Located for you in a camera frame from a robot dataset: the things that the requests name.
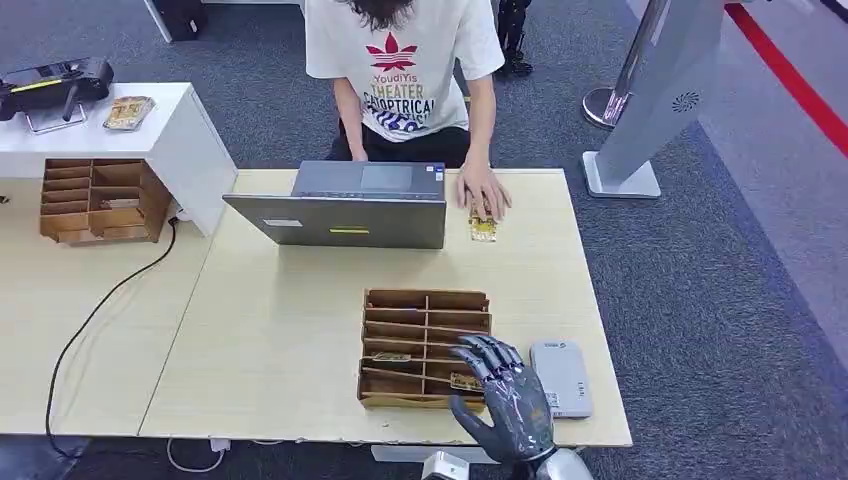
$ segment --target red logo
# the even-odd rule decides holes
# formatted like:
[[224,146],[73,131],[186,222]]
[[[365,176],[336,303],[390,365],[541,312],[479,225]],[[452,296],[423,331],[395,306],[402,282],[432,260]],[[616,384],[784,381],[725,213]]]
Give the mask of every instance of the red logo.
[[374,56],[377,60],[377,63],[371,64],[372,67],[382,68],[384,72],[388,72],[393,68],[397,68],[398,70],[405,70],[406,67],[412,67],[415,65],[414,62],[411,62],[410,59],[412,55],[418,50],[416,45],[410,45],[408,47],[399,48],[397,44],[397,40],[395,40],[392,32],[389,32],[389,36],[386,38],[386,50],[380,50],[378,47],[373,45],[366,45],[365,48],[368,49],[368,53]]

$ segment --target desk leg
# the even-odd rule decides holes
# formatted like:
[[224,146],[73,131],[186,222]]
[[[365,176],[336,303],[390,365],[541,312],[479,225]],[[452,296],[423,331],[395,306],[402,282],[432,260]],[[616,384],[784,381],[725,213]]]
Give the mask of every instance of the desk leg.
[[232,190],[238,170],[193,88],[180,100],[147,163],[200,231],[212,235],[225,207],[221,195]]
[[174,39],[171,38],[171,32],[169,32],[168,27],[165,26],[165,21],[162,20],[162,16],[159,15],[159,10],[156,9],[156,5],[153,5],[153,0],[144,0],[144,4],[147,5],[147,11],[150,12],[150,16],[153,17],[153,21],[156,23],[156,26],[159,27],[159,33],[162,34],[162,38],[164,38],[168,43],[173,42]]
[[442,451],[468,463],[496,464],[480,447],[453,447],[429,445],[372,445],[371,455],[378,462],[424,463],[434,453]]

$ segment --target robot leg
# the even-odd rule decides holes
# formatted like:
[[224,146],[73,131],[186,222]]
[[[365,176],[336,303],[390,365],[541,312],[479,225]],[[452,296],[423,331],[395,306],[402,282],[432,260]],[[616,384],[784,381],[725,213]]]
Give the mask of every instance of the robot leg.
[[523,77],[533,71],[533,66],[524,62],[521,46],[524,40],[524,21],[527,7],[532,0],[500,0],[498,8],[498,39],[504,52],[506,63],[499,70],[501,74]]

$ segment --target white cable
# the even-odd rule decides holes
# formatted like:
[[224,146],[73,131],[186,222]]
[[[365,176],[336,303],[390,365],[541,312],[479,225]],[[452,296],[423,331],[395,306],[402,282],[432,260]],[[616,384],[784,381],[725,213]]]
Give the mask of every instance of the white cable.
[[174,457],[171,455],[171,442],[173,442],[173,441],[174,441],[173,438],[168,439],[168,446],[167,446],[167,448],[165,448],[165,450],[168,452],[168,460],[171,462],[171,465],[173,465],[174,468],[176,468],[177,470],[179,470],[181,472],[208,473],[208,472],[211,472],[212,470],[215,470],[216,468],[218,468],[218,465],[220,465],[221,462],[224,461],[224,450],[221,450],[220,452],[218,452],[218,461],[216,461],[215,464],[212,465],[209,468],[187,468],[187,467],[183,467],[182,465],[178,465],[177,462],[174,460]]

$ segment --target gray carpet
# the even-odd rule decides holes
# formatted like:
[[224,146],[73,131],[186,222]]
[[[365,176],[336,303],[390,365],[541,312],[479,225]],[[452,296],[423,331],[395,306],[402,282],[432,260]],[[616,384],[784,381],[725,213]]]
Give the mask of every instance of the gray carpet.
[[[7,51],[0,70],[98,54],[118,81],[189,79],[241,167],[294,165],[329,147],[329,86],[303,73],[292,8],[212,7],[201,40],[167,46],[136,0],[16,5],[21,12],[0,19],[0,44],[51,22],[56,33]],[[565,169],[633,432],[633,448],[583,457],[610,480],[848,478],[848,375],[700,126],[658,155],[659,201],[585,193],[577,162],[603,133],[583,122],[579,99],[615,77],[634,30],[623,0],[536,0],[525,47],[536,72],[498,86],[495,163]],[[164,442],[98,439],[89,450],[104,448],[163,452]],[[210,460],[203,445],[179,450],[186,464]],[[418,475],[416,466],[376,465],[361,447],[237,443],[219,470],[192,478]],[[161,461],[92,456],[67,478],[183,474]]]

